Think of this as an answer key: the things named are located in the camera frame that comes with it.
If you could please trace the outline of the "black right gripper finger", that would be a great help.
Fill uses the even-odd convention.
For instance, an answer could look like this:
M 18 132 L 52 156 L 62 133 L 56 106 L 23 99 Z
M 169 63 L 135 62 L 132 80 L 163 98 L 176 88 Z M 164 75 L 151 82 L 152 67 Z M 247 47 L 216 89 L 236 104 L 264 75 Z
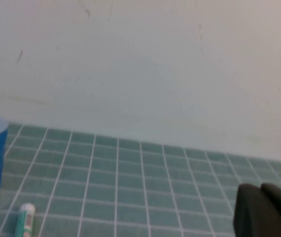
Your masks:
M 281 237 L 281 188 L 240 184 L 233 227 L 237 237 Z

